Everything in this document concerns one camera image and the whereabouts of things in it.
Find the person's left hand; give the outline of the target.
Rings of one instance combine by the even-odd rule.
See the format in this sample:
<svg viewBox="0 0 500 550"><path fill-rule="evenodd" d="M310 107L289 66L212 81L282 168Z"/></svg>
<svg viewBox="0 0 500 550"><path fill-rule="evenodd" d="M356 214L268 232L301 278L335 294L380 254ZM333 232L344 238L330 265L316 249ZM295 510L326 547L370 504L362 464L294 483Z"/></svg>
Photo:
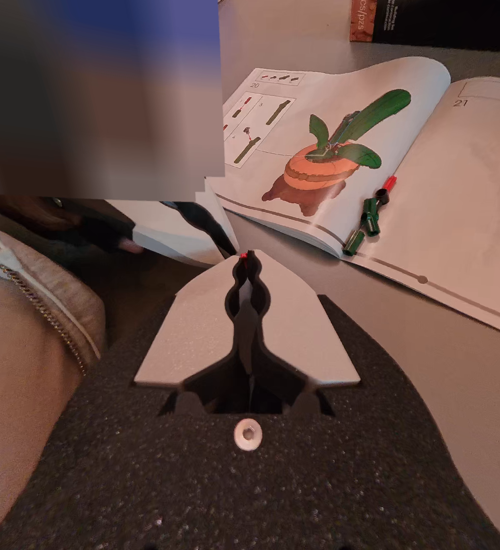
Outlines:
<svg viewBox="0 0 500 550"><path fill-rule="evenodd" d="M73 199L30 196L30 219L44 237L82 247L93 245L105 252L139 254L133 240L134 223L102 213Z"/></svg>

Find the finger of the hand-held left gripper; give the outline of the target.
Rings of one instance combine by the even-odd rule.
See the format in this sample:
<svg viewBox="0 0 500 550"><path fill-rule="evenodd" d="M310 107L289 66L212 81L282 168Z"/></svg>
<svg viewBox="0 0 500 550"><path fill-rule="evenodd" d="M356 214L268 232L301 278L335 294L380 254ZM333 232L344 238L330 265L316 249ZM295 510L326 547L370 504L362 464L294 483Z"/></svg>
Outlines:
<svg viewBox="0 0 500 550"><path fill-rule="evenodd" d="M192 227L206 233L225 258L239 254L222 226L203 206L198 203L178 201L176 209Z"/></svg>
<svg viewBox="0 0 500 550"><path fill-rule="evenodd" d="M212 238L158 201L107 200L135 225L132 240L141 247L185 264L211 267L222 262Z"/></svg>

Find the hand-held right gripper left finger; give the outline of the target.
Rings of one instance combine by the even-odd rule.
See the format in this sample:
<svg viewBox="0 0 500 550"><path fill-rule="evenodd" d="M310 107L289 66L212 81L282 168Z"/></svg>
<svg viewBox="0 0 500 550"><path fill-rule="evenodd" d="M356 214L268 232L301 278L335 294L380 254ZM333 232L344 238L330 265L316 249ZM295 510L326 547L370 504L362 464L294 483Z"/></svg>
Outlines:
<svg viewBox="0 0 500 550"><path fill-rule="evenodd" d="M179 290L134 382L156 387L229 387L238 365L234 319L246 258L232 256Z"/></svg>

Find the dark orchid set box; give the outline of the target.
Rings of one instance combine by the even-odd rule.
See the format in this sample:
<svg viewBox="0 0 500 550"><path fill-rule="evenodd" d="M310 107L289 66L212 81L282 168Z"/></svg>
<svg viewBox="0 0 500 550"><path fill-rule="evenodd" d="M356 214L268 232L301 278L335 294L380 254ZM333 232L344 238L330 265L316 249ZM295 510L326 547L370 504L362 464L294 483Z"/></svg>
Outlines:
<svg viewBox="0 0 500 550"><path fill-rule="evenodd" d="M500 52L500 1L352 1L349 39Z"/></svg>

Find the grey desk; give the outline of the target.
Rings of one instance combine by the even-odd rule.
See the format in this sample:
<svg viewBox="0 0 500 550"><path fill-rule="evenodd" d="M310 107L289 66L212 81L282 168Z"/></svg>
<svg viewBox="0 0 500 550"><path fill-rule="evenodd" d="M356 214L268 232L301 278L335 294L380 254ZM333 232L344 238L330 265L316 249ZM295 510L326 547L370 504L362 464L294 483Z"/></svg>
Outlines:
<svg viewBox="0 0 500 550"><path fill-rule="evenodd" d="M254 68L344 73L424 56L442 62L454 80L500 77L500 52L350 42L350 1L222 1L218 9L224 101ZM227 215L242 250L266 252L327 295L398 363L500 531L500 332L302 241Z"/></svg>

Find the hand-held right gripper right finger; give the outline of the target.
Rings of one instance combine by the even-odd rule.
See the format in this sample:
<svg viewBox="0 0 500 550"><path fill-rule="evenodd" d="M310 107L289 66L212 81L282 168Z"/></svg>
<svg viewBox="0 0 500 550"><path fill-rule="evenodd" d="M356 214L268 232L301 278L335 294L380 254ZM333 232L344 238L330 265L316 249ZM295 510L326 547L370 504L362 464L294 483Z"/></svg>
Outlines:
<svg viewBox="0 0 500 550"><path fill-rule="evenodd" d="M265 386L353 386L349 354L315 290L261 250L248 251L251 304L258 313L253 352Z"/></svg>

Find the open instruction booklet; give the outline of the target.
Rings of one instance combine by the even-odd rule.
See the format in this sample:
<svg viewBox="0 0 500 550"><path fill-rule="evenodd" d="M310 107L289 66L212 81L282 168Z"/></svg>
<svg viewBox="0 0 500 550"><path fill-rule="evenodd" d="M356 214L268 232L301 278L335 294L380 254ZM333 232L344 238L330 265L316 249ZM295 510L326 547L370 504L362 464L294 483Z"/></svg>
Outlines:
<svg viewBox="0 0 500 550"><path fill-rule="evenodd" d="M404 57L345 74L255 68L223 105L226 210L500 330L500 78ZM364 200L391 175L379 235Z"/></svg>

